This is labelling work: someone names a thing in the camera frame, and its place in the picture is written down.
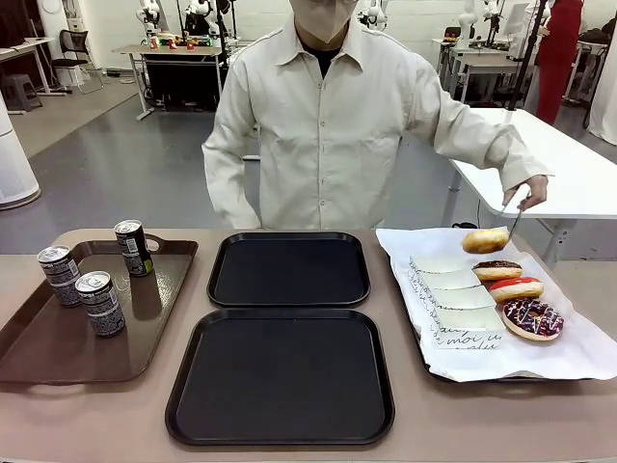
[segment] person's left hand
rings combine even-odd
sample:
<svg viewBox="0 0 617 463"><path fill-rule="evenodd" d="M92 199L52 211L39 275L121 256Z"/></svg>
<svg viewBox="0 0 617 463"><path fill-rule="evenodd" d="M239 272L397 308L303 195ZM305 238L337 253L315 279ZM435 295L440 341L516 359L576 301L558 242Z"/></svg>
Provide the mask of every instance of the person's left hand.
<svg viewBox="0 0 617 463"><path fill-rule="evenodd" d="M510 188L508 191L506 191L505 195L503 196L503 205L508 205L512 201L512 198L514 198L514 195L517 194L517 191L519 191L519 188L521 188L521 186L525 184L529 185L529 188L531 189L531 194L528 198L521 201L521 203L519 204L520 210L528 210L529 208L541 204L547 200L547 188L549 186L549 178L547 176L534 176L525 180L520 185L517 185L514 188Z"/></svg>

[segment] can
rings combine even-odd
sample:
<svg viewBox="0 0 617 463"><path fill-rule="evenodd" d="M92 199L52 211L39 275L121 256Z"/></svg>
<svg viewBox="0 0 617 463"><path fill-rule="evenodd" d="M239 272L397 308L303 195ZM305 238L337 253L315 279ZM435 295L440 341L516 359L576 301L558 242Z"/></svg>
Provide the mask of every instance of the can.
<svg viewBox="0 0 617 463"><path fill-rule="evenodd" d="M126 324L124 314L109 273L87 273L77 280L75 288L98 336L109 338L122 331Z"/></svg>
<svg viewBox="0 0 617 463"><path fill-rule="evenodd" d="M145 277L152 271L152 256L146 247L144 227L139 220L124 220L114 227L118 244L122 248L128 274Z"/></svg>
<svg viewBox="0 0 617 463"><path fill-rule="evenodd" d="M68 246L45 248L37 259L60 304L68 307L81 304L79 293L75 289L75 282L81 274Z"/></svg>

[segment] red garment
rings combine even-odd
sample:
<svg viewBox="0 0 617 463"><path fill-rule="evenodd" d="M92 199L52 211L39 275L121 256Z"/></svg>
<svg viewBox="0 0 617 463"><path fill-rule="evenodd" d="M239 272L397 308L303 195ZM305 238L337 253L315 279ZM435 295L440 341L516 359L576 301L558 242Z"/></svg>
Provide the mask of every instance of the red garment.
<svg viewBox="0 0 617 463"><path fill-rule="evenodd" d="M540 100L536 116L551 125L557 119L577 55L581 18L581 0L557 0L550 10L550 35L540 43Z"/></svg>

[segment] shirt collar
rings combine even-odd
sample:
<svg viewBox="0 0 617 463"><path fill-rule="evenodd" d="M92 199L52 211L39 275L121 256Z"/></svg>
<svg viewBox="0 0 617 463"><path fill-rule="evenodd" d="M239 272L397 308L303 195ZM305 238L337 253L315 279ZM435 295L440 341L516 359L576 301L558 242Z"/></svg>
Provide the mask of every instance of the shirt collar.
<svg viewBox="0 0 617 463"><path fill-rule="evenodd" d="M282 46L279 51L277 66L291 63L300 53L305 51L296 33L293 15L283 26L281 38ZM347 31L347 37L340 51L358 63L360 69L363 70L362 26L353 16L349 21L349 31Z"/></svg>

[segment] wall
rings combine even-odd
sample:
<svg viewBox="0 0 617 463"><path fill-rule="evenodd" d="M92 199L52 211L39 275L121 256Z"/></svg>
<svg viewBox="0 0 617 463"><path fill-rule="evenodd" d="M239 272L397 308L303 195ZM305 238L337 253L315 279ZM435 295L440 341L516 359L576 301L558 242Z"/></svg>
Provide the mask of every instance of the wall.
<svg viewBox="0 0 617 463"><path fill-rule="evenodd" d="M361 0L362 8L368 0ZM513 5L528 0L507 0L504 15ZM182 9L187 0L180 0ZM477 2L481 13L481 2ZM175 0L162 0L163 8L174 31L179 31ZM139 43L144 30L135 17L139 0L79 0L87 28L91 31L91 47L97 60L107 68L129 68L128 59L111 52L129 43ZM243 40L253 41L280 27L287 20L291 8L289 0L237 0L238 32ZM584 19L590 27L602 27L615 15L617 0L586 0ZM414 52L435 64L439 48L431 42L443 36L447 26L458 26L463 12L462 0L390 0L388 34ZM226 23L231 24L230 17ZM486 37L488 24L476 24L476 35Z"/></svg>

